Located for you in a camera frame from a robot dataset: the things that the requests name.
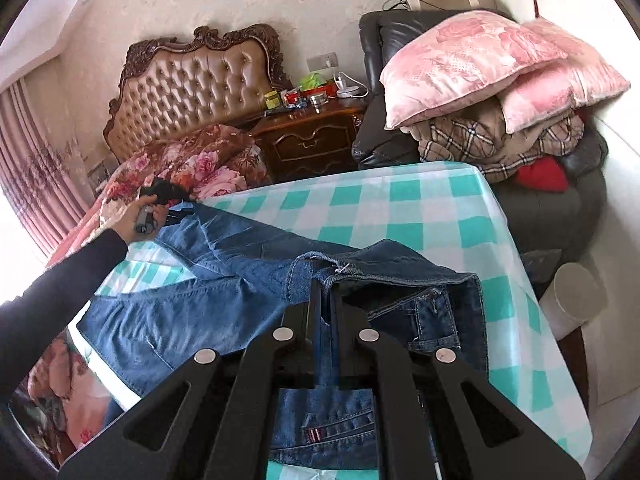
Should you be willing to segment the left forearm black sleeve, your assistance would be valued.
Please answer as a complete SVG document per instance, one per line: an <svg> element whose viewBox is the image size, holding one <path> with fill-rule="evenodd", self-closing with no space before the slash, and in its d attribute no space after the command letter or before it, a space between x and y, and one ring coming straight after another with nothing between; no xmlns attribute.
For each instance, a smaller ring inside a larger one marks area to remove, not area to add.
<svg viewBox="0 0 640 480"><path fill-rule="evenodd" d="M113 230L52 266L22 296L1 306L1 401L20 382L92 297L115 266L125 259L127 244Z"/></svg>

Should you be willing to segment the person's left hand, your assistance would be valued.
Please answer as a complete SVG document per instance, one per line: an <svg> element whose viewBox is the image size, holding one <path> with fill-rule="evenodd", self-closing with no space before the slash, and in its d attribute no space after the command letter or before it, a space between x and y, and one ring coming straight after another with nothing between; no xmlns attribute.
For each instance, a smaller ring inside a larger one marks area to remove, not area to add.
<svg viewBox="0 0 640 480"><path fill-rule="evenodd" d="M140 196L129 204L112 229L126 243L152 240L165 224L168 207L157 203L156 195Z"/></svg>

